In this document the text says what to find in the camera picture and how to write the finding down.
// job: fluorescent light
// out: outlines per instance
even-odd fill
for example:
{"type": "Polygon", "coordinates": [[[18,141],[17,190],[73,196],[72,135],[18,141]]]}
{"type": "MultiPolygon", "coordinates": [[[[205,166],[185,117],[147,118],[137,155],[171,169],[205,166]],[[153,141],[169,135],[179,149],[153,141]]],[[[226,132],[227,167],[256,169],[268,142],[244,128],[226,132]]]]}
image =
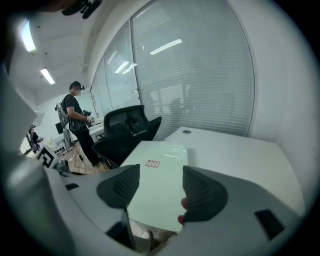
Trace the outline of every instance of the fluorescent light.
{"type": "Polygon", "coordinates": [[[112,53],[112,55],[110,56],[110,58],[109,58],[108,61],[106,62],[108,65],[110,64],[110,62],[111,62],[112,59],[116,56],[117,53],[118,53],[117,50],[116,50],[114,53],[112,53]]]}
{"type": "Polygon", "coordinates": [[[158,49],[155,49],[154,51],[150,52],[150,54],[155,55],[155,54],[157,54],[157,53],[159,53],[159,52],[161,52],[161,51],[163,51],[163,50],[165,50],[165,49],[167,49],[167,48],[169,48],[169,47],[171,47],[171,46],[175,46],[175,45],[180,44],[180,43],[182,43],[181,39],[172,41],[172,42],[170,42],[170,43],[167,43],[167,44],[164,45],[164,46],[161,46],[161,47],[158,48],[158,49]]]}
{"type": "Polygon", "coordinates": [[[126,65],[129,64],[129,61],[125,61],[124,63],[121,64],[120,67],[115,71],[115,73],[119,73],[126,65]]]}
{"type": "Polygon", "coordinates": [[[55,81],[52,79],[51,75],[49,74],[48,69],[44,68],[44,69],[41,69],[40,71],[44,75],[44,77],[48,80],[50,85],[53,85],[55,83],[55,81]]]}
{"type": "Polygon", "coordinates": [[[34,44],[34,41],[32,40],[31,32],[30,32],[30,26],[29,26],[29,20],[24,24],[21,31],[21,38],[24,43],[24,46],[28,52],[32,52],[36,49],[36,46],[34,44]]]}
{"type": "Polygon", "coordinates": [[[130,69],[134,69],[134,66],[136,66],[137,64],[136,63],[134,63],[134,65],[133,64],[131,64],[125,71],[123,71],[123,75],[125,75],[126,73],[128,73],[129,71],[130,71],[130,69]]]}

